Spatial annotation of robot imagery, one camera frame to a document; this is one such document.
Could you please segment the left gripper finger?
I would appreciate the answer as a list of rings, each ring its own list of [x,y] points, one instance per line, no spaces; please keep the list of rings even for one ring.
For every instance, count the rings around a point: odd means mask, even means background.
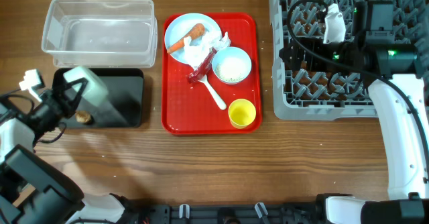
[[[62,117],[72,116],[72,99],[67,95],[68,89],[62,85],[51,89],[51,108]]]
[[[71,82],[64,82],[63,85],[68,89],[67,95],[72,99],[72,112],[77,110],[87,84],[88,80],[85,77],[72,80]]]

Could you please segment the brown mushroom piece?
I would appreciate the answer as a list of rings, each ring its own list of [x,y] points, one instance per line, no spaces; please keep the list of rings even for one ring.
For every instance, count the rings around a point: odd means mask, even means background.
[[[86,111],[77,111],[75,113],[75,118],[78,123],[82,124],[90,124],[93,121],[91,114]]]

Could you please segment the mint green bowl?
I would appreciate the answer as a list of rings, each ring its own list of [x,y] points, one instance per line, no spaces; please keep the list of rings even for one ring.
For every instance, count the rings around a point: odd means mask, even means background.
[[[66,82],[87,79],[82,98],[94,107],[100,107],[108,99],[109,90],[106,84],[89,68],[78,66],[65,72],[63,77]]]

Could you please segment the light blue bowl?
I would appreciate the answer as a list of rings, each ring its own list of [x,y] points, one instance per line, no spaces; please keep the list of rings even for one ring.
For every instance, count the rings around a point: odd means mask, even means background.
[[[244,81],[251,72],[252,61],[246,51],[237,47],[227,47],[218,51],[212,59],[215,76],[227,85]]]

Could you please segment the yellow plastic cup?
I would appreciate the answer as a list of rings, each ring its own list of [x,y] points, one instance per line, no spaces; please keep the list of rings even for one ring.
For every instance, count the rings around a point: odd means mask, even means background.
[[[247,99],[234,100],[228,108],[230,123],[237,129],[244,129],[252,124],[257,112],[254,104]]]

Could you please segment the red strawberry snack wrapper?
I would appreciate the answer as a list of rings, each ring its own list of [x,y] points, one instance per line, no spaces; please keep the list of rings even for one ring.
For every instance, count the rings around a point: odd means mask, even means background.
[[[200,64],[200,66],[194,70],[192,73],[186,76],[188,83],[194,83],[198,80],[201,80],[203,76],[205,76],[209,70],[212,68],[212,59],[214,58],[217,50],[215,48],[211,48],[208,56],[204,59],[204,61]]]

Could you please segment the orange carrot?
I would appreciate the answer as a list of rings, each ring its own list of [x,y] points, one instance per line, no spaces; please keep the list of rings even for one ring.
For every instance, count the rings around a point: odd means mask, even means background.
[[[196,38],[203,36],[204,33],[205,27],[202,23],[194,25],[187,34],[185,34],[180,40],[178,40],[176,43],[174,43],[167,49],[167,53],[171,54],[182,49],[185,46],[185,40],[195,40]]]

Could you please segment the white tissue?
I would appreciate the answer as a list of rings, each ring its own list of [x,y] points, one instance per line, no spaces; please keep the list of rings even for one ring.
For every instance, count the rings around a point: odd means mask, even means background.
[[[196,70],[208,56],[211,48],[217,51],[225,49],[231,45],[231,40],[228,32],[222,34],[221,31],[213,31],[204,33],[196,46],[191,46],[191,43],[192,41],[185,40],[184,63]]]

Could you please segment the white rice pile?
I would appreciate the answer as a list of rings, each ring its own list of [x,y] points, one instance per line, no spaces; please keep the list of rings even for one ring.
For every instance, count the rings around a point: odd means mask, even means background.
[[[227,83],[239,82],[247,76],[247,63],[239,58],[225,58],[214,72]]]

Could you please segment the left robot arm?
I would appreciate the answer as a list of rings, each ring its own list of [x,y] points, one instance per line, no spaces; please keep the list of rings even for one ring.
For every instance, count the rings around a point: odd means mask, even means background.
[[[86,196],[78,185],[36,156],[43,135],[66,127],[89,81],[80,78],[45,90],[41,103],[28,113],[2,95],[1,222],[2,223],[137,223],[139,215],[125,197]]]

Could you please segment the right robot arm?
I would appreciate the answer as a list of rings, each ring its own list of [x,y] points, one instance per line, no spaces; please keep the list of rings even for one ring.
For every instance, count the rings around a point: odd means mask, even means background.
[[[344,39],[336,5],[325,5],[319,15],[325,24],[323,39],[290,32],[280,58],[291,70],[305,62],[309,70],[360,75],[381,126],[389,198],[364,201],[349,194],[319,194],[298,212],[310,223],[427,223],[428,117],[417,48],[395,42],[392,2],[356,3],[351,42]]]

